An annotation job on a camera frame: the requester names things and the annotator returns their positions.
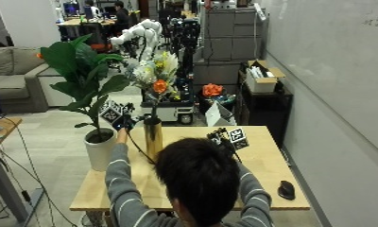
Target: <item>whiteboard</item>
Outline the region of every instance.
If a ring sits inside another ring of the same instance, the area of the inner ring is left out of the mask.
[[[269,53],[378,148],[378,0],[267,7]]]

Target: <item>person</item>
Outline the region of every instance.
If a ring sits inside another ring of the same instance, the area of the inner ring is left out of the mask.
[[[124,2],[115,2],[116,9],[116,21],[115,29],[122,32],[124,29],[130,29],[130,12],[124,8]]]
[[[94,6],[94,1],[93,0],[86,0],[86,5],[89,7],[91,7],[94,18],[101,18],[102,17],[101,9]]]
[[[158,214],[142,201],[131,180],[128,132],[118,133],[107,168],[110,215],[115,226],[272,227],[272,197],[247,167],[228,157],[208,139],[186,138],[159,152],[155,172],[179,218]],[[240,193],[241,220],[223,223]]]

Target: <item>vase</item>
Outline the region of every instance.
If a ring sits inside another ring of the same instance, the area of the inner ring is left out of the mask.
[[[98,144],[90,143],[87,141],[89,138],[98,132],[97,130],[94,130],[86,135],[85,143],[89,153],[91,168],[97,171],[103,172],[107,170],[110,164],[111,152],[116,142],[116,133],[115,130],[107,128],[101,128],[101,131],[102,133],[112,133],[111,138],[109,138],[103,143]]]
[[[144,120],[144,132],[147,139],[147,154],[156,162],[156,155],[163,150],[163,129],[160,118]]]

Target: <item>dark hair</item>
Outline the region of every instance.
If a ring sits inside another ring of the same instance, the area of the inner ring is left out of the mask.
[[[120,1],[115,2],[115,7],[123,8],[124,6],[126,6],[124,2],[120,2]]]
[[[94,1],[93,0],[86,0],[86,4],[93,7],[94,6]]]
[[[237,201],[240,167],[207,139],[186,138],[159,152],[155,171],[170,198],[188,208],[199,226],[219,223]]]

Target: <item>black cabinet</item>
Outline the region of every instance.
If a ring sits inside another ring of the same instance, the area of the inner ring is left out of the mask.
[[[284,88],[283,93],[253,93],[240,76],[236,121],[240,126],[268,126],[280,148],[288,129],[293,94]]]

